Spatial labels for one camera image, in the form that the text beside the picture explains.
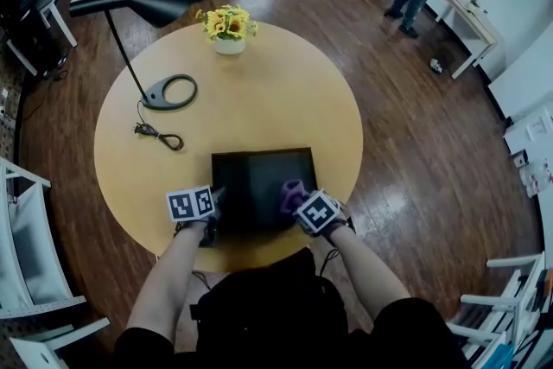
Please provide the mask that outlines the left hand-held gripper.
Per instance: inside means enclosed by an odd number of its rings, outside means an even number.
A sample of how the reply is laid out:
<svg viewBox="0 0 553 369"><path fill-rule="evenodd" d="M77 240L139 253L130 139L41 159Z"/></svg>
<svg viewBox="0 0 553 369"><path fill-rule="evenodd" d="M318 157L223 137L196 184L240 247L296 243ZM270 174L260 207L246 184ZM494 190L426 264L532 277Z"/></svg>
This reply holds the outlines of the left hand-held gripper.
<svg viewBox="0 0 553 369"><path fill-rule="evenodd" d="M168 212L175 223L174 236L193 223L203 226L200 247L212 247L218 233L222 212L220 207L226 197L226 188L202 186L182 189L166 194Z"/></svg>

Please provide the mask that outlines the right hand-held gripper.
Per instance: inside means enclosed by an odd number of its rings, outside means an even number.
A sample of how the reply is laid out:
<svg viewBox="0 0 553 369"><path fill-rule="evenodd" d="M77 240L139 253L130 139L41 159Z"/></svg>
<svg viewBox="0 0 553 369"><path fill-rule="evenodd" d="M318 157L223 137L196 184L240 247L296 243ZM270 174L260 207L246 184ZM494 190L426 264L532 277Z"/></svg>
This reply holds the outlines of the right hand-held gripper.
<svg viewBox="0 0 553 369"><path fill-rule="evenodd" d="M293 212L293 217L311 237L327 237L338 226L355 231L349 210L324 189L314 191Z"/></svg>

